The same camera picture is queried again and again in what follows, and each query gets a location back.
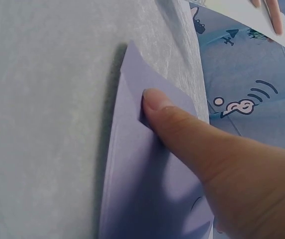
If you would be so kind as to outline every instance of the blue cloth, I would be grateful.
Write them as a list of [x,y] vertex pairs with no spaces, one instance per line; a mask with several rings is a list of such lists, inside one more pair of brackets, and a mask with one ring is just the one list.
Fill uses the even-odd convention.
[[[285,48],[206,8],[192,12],[210,123],[285,148]],[[227,237],[215,231],[214,238]]]

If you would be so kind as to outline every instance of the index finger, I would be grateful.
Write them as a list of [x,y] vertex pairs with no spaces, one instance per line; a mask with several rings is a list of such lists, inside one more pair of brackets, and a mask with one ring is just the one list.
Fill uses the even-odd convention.
[[266,4],[270,11],[275,33],[278,35],[282,35],[283,24],[282,24],[281,11],[280,11],[280,6],[278,4],[278,0],[266,0]]

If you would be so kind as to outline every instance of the skin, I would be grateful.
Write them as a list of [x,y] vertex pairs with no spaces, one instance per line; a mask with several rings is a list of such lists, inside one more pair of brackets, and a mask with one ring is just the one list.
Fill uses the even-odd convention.
[[166,147],[201,180],[231,238],[285,238],[285,149],[216,129],[156,89],[145,90],[143,108]]
[[[261,0],[251,0],[252,4],[255,7],[260,7],[261,6]],[[280,7],[278,5],[278,0],[265,0],[266,5],[269,9],[273,27],[275,30],[275,33],[277,35],[282,35],[283,33],[283,24],[281,20],[281,12],[280,12]]]

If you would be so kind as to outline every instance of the purple paper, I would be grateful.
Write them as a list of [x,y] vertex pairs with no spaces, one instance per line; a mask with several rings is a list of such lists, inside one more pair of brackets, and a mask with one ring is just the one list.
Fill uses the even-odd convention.
[[133,42],[120,71],[99,239],[207,239],[213,214],[199,180],[141,122],[144,89],[158,88],[196,115],[192,99],[147,65]]

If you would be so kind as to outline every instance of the gray fabric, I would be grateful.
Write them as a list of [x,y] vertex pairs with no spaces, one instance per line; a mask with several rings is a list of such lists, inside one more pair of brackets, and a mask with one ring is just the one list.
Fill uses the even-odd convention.
[[130,39],[208,119],[189,10],[183,0],[0,0],[0,239],[96,237]]

